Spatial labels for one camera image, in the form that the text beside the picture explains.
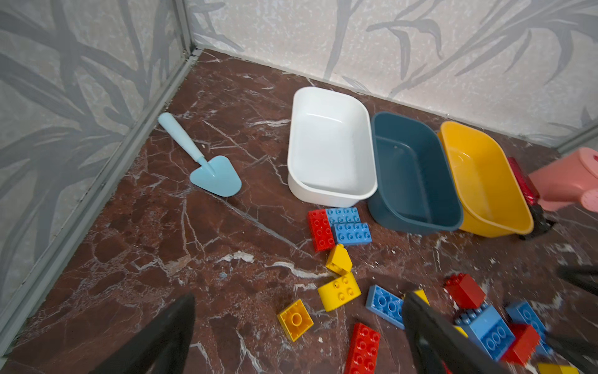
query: floral patterned wall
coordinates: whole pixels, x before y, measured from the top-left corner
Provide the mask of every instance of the floral patterned wall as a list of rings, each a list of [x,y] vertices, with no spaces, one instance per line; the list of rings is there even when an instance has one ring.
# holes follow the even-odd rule
[[[171,0],[0,4],[0,313],[183,57]]]
[[[196,42],[556,145],[598,117],[598,0],[187,0]]]

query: yellow plastic container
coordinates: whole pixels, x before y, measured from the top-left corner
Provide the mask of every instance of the yellow plastic container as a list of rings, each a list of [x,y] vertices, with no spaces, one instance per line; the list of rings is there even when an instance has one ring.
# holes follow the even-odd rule
[[[482,131],[450,121],[438,136],[463,204],[460,229],[487,238],[529,234],[532,215],[501,146]]]

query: light blue toy shovel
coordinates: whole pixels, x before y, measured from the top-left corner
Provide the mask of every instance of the light blue toy shovel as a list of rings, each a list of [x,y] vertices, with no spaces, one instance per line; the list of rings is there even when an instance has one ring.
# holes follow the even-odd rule
[[[160,114],[158,122],[189,156],[202,166],[195,169],[189,176],[193,184],[224,197],[229,197],[239,192],[241,189],[241,179],[228,158],[216,156],[207,161],[193,140],[191,140],[175,118],[172,117],[172,114]]]

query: red building block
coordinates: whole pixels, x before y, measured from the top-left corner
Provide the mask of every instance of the red building block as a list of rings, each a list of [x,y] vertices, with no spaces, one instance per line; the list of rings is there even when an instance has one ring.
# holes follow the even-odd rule
[[[313,246],[316,252],[334,248],[334,237],[332,236],[332,229],[330,228],[325,209],[307,213],[307,223],[312,233]]]
[[[511,324],[509,328],[515,335],[515,341],[501,357],[501,360],[525,366],[540,343],[540,335],[532,325]]]
[[[444,284],[444,289],[463,309],[479,308],[486,298],[484,291],[469,274],[452,275]]]
[[[378,358],[380,334],[362,323],[356,323],[344,374],[373,374]]]

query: marble floor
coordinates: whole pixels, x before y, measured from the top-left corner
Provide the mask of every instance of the marble floor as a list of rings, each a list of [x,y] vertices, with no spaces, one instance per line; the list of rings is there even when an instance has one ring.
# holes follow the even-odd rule
[[[598,298],[554,276],[559,264],[598,263],[598,215],[576,206],[555,215],[553,231],[524,242],[393,232],[360,202],[373,243],[348,250],[364,293],[325,312],[316,288],[334,276],[324,266],[327,253],[314,253],[306,221],[318,207],[286,184],[293,94],[309,85],[352,95],[370,114],[395,112],[435,130],[445,120],[205,51],[168,110],[208,159],[232,161],[240,193],[221,198],[192,185],[197,165],[165,131],[153,130],[1,373],[88,372],[189,292],[197,305],[186,373],[338,373],[356,322],[382,335],[377,373],[414,373],[404,332],[366,310],[367,289],[400,293],[421,285],[450,319],[456,311],[442,283],[454,272],[471,274],[503,315],[503,304],[530,300],[550,330],[598,342]],[[489,134],[525,171],[557,158],[548,148]],[[276,314],[299,298],[314,326],[291,343]]]

